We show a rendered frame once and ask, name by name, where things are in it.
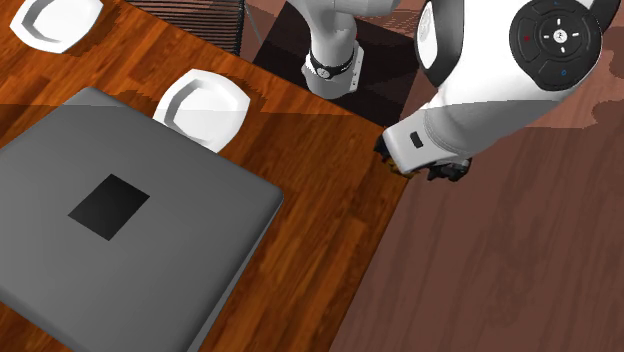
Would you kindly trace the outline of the dark robot stand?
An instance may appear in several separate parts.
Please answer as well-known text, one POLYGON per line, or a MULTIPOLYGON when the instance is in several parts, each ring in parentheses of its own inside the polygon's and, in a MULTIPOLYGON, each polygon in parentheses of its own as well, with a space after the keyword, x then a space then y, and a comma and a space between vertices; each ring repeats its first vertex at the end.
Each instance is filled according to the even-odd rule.
MULTIPOLYGON (((413 39, 361 19, 356 25, 364 51, 358 87, 333 102, 379 126, 390 126, 399 121, 419 67, 413 39)), ((253 63, 306 88, 301 67, 309 47, 309 28, 287 3, 253 63)))

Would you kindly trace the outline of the wooden table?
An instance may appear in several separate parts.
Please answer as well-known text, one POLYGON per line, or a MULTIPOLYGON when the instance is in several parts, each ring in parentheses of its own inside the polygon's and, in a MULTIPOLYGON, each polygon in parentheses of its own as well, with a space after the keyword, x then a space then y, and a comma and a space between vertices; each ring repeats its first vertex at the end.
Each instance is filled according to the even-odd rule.
POLYGON ((0 147, 86 86, 151 114, 192 68, 250 96, 223 156, 279 186, 282 207, 200 352, 329 352, 405 188, 373 151, 380 128, 124 0, 102 0, 68 53, 22 43, 0 0, 0 147))

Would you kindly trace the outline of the white square plate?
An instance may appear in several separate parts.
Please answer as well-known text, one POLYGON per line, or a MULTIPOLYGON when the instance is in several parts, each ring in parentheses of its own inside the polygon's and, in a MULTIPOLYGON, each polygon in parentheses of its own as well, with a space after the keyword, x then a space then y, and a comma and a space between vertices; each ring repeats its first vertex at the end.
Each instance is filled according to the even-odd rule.
POLYGON ((24 0, 9 28, 26 45, 62 54, 94 26, 101 0, 24 0))
POLYGON ((218 153, 239 132, 250 103, 225 76, 191 69, 166 90, 153 119, 218 153))

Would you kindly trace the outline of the grey closed laptop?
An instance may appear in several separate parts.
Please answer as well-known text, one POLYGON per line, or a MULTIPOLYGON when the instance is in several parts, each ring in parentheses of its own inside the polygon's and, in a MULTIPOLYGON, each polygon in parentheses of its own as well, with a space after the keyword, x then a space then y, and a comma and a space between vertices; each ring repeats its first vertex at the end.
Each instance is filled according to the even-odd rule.
POLYGON ((191 352, 283 201, 94 88, 0 148, 0 302, 74 352, 191 352))

